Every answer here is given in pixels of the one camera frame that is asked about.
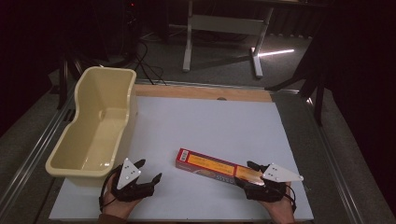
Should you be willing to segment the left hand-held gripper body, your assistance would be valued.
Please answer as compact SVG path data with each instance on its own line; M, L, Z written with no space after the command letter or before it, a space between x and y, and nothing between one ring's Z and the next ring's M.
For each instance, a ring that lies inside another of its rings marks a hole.
M151 188L149 182L137 184L137 179L140 175L140 168L136 168L126 158L123 164L116 168L111 193L120 202L132 202L152 196L154 187Z

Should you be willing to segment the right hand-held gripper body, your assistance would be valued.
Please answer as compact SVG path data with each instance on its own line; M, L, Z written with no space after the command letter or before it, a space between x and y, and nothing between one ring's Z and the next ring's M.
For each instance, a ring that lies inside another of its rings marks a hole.
M303 181L304 178L274 163L266 166L267 169L264 173L259 172L259 179L263 181L262 184L247 183L247 189L244 190L247 198L254 201L274 203L281 201L286 196L294 203L295 193L287 183Z

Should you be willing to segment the red and orange long box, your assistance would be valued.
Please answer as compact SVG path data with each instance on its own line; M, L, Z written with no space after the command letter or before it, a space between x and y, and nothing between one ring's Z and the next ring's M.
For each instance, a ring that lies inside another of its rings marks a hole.
M235 179L262 186L262 172L243 165L220 160L186 148L181 148L176 158L176 168L218 181L235 184Z

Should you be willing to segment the person's left hand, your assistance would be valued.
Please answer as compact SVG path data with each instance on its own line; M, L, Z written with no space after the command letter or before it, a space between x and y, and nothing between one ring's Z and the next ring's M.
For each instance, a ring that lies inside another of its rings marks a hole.
M106 184L106 192L104 193L104 207L103 214L118 217L127 220L135 207L140 203L140 200L132 202L120 202L111 193L112 183L115 175L112 175Z

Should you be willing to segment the person's right hand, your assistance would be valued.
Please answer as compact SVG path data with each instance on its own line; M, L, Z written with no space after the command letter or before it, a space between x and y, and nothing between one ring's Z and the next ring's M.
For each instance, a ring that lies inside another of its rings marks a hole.
M266 209L272 221L295 221L292 202L286 196L278 202L268 203L259 201L259 204Z

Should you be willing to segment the cream plastic bin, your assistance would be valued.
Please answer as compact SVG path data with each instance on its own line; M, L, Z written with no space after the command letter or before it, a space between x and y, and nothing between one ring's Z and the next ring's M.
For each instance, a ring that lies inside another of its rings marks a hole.
M74 91L76 113L46 162L46 171L81 186L95 186L128 154L120 147L134 131L136 72L90 67Z

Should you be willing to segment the white table sheet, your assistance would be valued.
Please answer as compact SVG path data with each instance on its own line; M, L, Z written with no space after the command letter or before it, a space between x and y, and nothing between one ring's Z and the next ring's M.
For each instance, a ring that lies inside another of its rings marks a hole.
M276 105L137 96L134 131L120 147L132 162L146 160L139 182L162 173L152 196L131 213L132 221L262 221L269 215L242 189L176 168L181 148L224 161L275 163L298 170ZM58 220L98 218L103 181L77 185L64 178L50 213Z

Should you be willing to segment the black metal stand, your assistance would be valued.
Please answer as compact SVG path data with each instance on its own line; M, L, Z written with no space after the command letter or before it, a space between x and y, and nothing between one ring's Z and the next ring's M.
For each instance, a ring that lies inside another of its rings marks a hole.
M326 75L327 70L321 65L312 65L310 67L299 65L291 78L274 86L266 87L265 89L267 91L280 91L293 83L304 80L304 84L298 90L298 94L305 100L310 98L313 93L316 94L314 102L314 119L318 126L321 126L321 112Z

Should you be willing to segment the black equipment with red light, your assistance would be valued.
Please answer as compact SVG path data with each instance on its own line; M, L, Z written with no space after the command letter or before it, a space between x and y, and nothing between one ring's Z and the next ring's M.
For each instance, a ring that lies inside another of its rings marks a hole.
M123 34L125 58L134 55L136 35L139 21L139 4L137 0L123 0Z

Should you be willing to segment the silver metal rail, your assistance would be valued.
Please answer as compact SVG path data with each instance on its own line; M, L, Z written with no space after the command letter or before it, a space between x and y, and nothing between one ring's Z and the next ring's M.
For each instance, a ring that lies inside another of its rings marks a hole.
M140 85L156 85L156 86L178 86L178 87L196 87L196 88L226 88L226 89L236 89L236 90L251 90L265 91L264 87L254 87L254 86L233 86L233 85L220 85L220 84L205 84L205 83L194 83L194 82L179 82L179 81L149 81L148 79L138 79L136 84ZM269 91L275 94L276 92L287 92L291 94L299 93L298 90L281 89L280 91Z
M316 127L317 133L324 147L325 161L327 162L327 166L329 167L332 180L337 189L340 200L343 204L344 209L346 210L349 223L364 224L361 217L361 213L356 205L353 196L351 195L350 188L347 185L347 182L342 175L341 169L332 153L332 147L330 145L326 133L324 132L322 127L318 126L315 119L312 119L312 122Z
M6 218L32 174L44 176L44 163L51 148L73 115L74 93L69 92L61 108L58 96L45 94L0 138L0 222Z

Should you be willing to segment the white metal table frame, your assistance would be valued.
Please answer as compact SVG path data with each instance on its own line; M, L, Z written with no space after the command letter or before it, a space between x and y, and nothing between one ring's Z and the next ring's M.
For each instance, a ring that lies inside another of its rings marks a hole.
M256 45L254 48L251 48L249 52L251 61L253 63L255 76L256 78L262 78L263 71L259 53L273 11L274 9L272 7L268 7L267 9L265 9L264 16L261 20L199 15L193 13L193 0L188 0L187 42L184 52L182 71L189 72L191 70L192 31L200 30L257 36Z

